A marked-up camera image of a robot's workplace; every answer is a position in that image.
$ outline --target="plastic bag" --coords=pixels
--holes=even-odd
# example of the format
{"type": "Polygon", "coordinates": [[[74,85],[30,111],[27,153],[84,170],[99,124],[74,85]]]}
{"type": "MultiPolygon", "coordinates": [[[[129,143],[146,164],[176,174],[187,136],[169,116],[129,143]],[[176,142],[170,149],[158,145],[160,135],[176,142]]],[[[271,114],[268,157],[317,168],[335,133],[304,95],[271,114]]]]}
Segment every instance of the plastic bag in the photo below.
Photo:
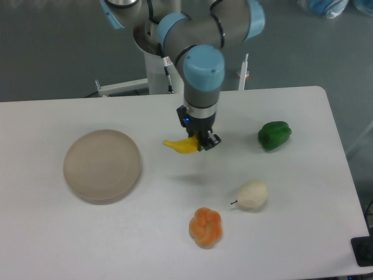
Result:
{"type": "Polygon", "coordinates": [[[360,12],[373,16],[373,0],[354,0],[354,5],[360,12]]]}
{"type": "Polygon", "coordinates": [[[327,19],[339,16],[349,0],[298,0],[298,5],[305,11],[327,19]]]}

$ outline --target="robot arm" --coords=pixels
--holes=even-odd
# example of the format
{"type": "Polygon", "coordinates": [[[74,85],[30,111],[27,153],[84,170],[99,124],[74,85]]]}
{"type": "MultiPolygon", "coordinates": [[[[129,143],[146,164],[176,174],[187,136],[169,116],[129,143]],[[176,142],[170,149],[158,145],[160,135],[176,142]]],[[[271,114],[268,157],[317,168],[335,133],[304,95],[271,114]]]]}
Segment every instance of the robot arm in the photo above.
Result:
{"type": "Polygon", "coordinates": [[[177,2],[174,0],[105,1],[122,24],[146,19],[154,22],[155,15],[162,17],[157,30],[159,42],[185,85],[184,105],[177,109],[180,123],[189,137],[196,135],[200,151],[220,143],[212,130],[225,74],[219,49],[241,43],[263,30],[265,17],[257,0],[210,0],[210,15],[201,20],[170,13],[175,8],[171,3],[177,2]]]}

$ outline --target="gray floor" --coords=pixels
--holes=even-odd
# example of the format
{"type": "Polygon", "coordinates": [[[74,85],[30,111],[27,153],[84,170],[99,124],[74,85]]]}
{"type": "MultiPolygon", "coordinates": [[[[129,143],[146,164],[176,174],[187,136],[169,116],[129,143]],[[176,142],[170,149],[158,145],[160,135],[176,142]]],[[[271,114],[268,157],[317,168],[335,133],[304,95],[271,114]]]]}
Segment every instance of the gray floor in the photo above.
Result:
{"type": "MultiPolygon", "coordinates": [[[[0,102],[78,98],[95,91],[95,79],[108,85],[145,78],[132,30],[113,30],[98,1],[50,0],[39,9],[34,3],[41,2],[0,2],[0,102]]],[[[373,18],[352,5],[325,20],[295,0],[261,3],[264,32],[223,50],[223,90],[237,88],[235,73],[249,52],[246,89],[323,87],[348,147],[373,120],[373,18]]],[[[184,1],[183,10],[197,18],[209,13],[202,0],[184,1]]],[[[349,161],[362,206],[373,198],[372,137],[349,161]]]]}

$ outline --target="white pear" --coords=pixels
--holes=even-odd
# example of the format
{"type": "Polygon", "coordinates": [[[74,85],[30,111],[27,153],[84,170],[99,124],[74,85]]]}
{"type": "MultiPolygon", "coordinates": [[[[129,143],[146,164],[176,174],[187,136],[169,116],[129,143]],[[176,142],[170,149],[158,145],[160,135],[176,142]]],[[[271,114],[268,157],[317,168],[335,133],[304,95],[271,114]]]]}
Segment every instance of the white pear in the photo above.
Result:
{"type": "Polygon", "coordinates": [[[268,190],[261,180],[250,180],[244,183],[238,190],[237,200],[242,207],[257,208],[264,204],[268,197],[268,190]]]}

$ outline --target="yellow banana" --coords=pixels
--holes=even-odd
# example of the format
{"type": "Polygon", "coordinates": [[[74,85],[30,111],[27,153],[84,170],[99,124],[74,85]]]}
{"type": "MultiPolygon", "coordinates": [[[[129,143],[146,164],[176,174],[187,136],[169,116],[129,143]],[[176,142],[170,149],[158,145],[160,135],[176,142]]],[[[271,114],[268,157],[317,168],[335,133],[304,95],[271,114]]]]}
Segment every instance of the yellow banana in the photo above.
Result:
{"type": "Polygon", "coordinates": [[[178,153],[194,153],[198,150],[196,135],[176,142],[164,140],[163,145],[173,148],[178,153]]]}

